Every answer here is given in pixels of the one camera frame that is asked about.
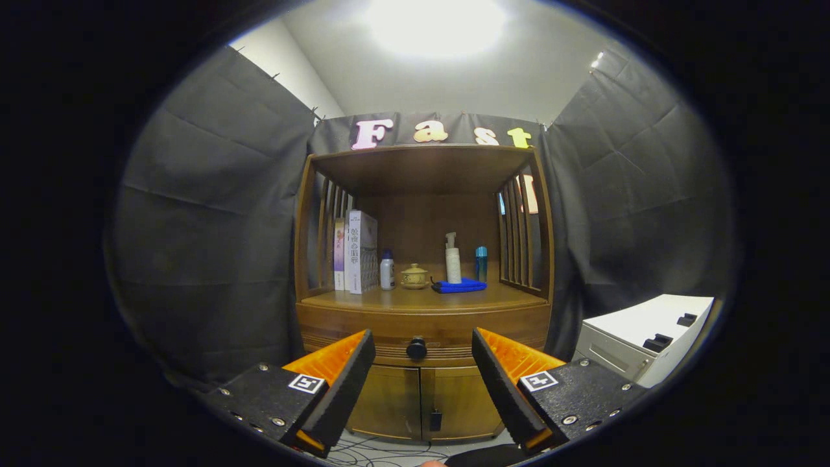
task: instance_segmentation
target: blue bottle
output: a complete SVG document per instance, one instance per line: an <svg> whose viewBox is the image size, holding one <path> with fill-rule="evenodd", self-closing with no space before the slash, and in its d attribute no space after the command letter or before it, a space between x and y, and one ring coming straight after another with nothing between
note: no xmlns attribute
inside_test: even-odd
<svg viewBox="0 0 830 467"><path fill-rule="evenodd" d="M476 248L476 281L487 282L487 247Z"/></svg>

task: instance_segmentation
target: blue towel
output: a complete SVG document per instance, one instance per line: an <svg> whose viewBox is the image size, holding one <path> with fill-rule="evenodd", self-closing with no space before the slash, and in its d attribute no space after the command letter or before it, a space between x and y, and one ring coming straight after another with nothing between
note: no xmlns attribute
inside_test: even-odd
<svg viewBox="0 0 830 467"><path fill-rule="evenodd" d="M468 278L461 278L461 283L449 283L447 281L438 281L432 284L432 290L438 293L475 292L477 290L484 290L486 288L487 283L474 281Z"/></svg>

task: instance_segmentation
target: white printer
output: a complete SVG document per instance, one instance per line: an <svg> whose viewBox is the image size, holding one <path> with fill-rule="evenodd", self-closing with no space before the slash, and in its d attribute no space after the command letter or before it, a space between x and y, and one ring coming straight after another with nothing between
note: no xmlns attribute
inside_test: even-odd
<svg viewBox="0 0 830 467"><path fill-rule="evenodd" d="M574 360L585 357L640 386L666 379L689 351L709 316L713 297L661 295L582 321Z"/></svg>

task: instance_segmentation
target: ceiling light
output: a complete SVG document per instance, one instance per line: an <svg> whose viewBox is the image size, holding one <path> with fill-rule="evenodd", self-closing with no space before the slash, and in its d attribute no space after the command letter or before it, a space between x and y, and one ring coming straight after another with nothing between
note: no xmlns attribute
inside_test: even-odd
<svg viewBox="0 0 830 467"><path fill-rule="evenodd" d="M366 18L385 48L421 57L463 57L498 40L505 14L487 0L375 0Z"/></svg>

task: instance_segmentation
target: gray floor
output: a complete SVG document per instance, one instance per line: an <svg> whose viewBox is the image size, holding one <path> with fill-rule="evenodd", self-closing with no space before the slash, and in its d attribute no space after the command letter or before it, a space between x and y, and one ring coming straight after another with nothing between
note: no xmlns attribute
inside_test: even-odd
<svg viewBox="0 0 830 467"><path fill-rule="evenodd" d="M451 455L468 450L512 442L507 430L491 440L457 445L396 444L344 431L340 441L329 452L327 460L343 467L420 467L428 460L443 461Z"/></svg>

